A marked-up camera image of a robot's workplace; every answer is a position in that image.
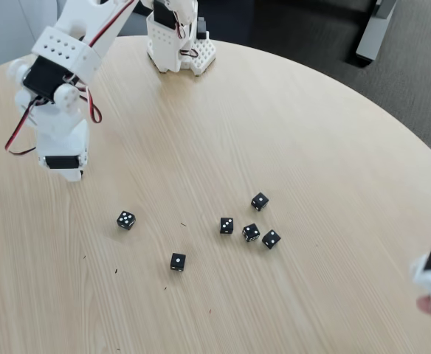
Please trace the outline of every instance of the die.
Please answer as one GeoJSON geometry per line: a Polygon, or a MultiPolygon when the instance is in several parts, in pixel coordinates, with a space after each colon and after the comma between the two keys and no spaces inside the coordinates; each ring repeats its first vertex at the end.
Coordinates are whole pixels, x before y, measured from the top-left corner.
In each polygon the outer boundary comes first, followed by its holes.
{"type": "Polygon", "coordinates": [[[281,240],[280,235],[278,235],[274,230],[271,230],[266,235],[263,236],[261,241],[268,247],[269,249],[272,249],[273,246],[281,240]]]}
{"type": "Polygon", "coordinates": [[[257,226],[253,223],[252,225],[245,226],[242,230],[242,235],[245,236],[245,241],[250,242],[260,237],[260,232],[257,226]]]}
{"type": "Polygon", "coordinates": [[[171,256],[171,264],[170,267],[174,271],[184,271],[185,269],[185,254],[173,253],[171,256]]]}
{"type": "Polygon", "coordinates": [[[221,218],[221,234],[231,234],[233,232],[233,218],[221,218]]]}
{"type": "Polygon", "coordinates": [[[258,211],[261,211],[264,207],[266,207],[268,201],[269,199],[260,192],[252,199],[252,207],[258,211]]]}
{"type": "Polygon", "coordinates": [[[135,215],[131,212],[126,212],[125,210],[120,213],[117,219],[117,225],[123,227],[126,230],[130,230],[132,225],[135,223],[135,215]]]}

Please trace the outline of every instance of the gray carpet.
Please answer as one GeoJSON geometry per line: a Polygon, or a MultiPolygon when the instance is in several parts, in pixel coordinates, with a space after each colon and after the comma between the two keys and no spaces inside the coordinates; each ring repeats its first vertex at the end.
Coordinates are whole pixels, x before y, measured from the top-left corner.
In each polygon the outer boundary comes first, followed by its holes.
{"type": "Polygon", "coordinates": [[[352,58],[370,0],[257,2],[249,45],[297,61],[380,105],[431,148],[431,0],[399,0],[375,62],[352,58]]]}

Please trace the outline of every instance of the floor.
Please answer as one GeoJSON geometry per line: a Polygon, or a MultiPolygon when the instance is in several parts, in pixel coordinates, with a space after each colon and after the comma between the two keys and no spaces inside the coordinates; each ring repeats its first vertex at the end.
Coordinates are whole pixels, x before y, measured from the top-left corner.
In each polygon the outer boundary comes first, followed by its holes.
{"type": "Polygon", "coordinates": [[[247,1],[228,7],[222,27],[210,15],[211,4],[201,1],[212,38],[253,46],[327,74],[383,107],[431,148],[431,0],[399,0],[381,52],[366,67],[352,54],[373,1],[241,4],[247,1]]]}

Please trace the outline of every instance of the wooden table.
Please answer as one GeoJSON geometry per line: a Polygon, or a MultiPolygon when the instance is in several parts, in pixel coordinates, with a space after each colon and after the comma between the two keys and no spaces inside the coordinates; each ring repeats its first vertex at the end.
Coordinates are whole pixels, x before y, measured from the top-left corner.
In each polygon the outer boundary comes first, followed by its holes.
{"type": "Polygon", "coordinates": [[[195,78],[119,38],[76,184],[4,152],[0,67],[0,353],[431,353],[408,274],[431,247],[431,150],[323,74],[216,44],[195,78]],[[245,242],[254,222],[279,244],[245,242]]]}

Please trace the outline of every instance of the black wire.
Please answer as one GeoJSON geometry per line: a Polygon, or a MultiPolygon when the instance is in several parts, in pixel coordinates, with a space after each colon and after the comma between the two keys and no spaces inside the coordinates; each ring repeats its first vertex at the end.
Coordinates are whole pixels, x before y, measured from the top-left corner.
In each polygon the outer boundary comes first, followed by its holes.
{"type": "Polygon", "coordinates": [[[20,153],[15,153],[15,152],[10,151],[10,150],[9,150],[9,152],[10,152],[11,154],[13,154],[14,156],[23,156],[23,155],[27,155],[27,154],[28,154],[29,152],[31,152],[31,151],[34,151],[36,148],[37,148],[37,147],[36,147],[36,146],[34,146],[34,147],[30,148],[29,150],[21,151],[20,153]]]}
{"type": "Polygon", "coordinates": [[[180,50],[179,54],[187,56],[187,57],[192,57],[192,58],[197,58],[199,56],[199,53],[197,50],[192,49],[191,50],[180,50]]]}

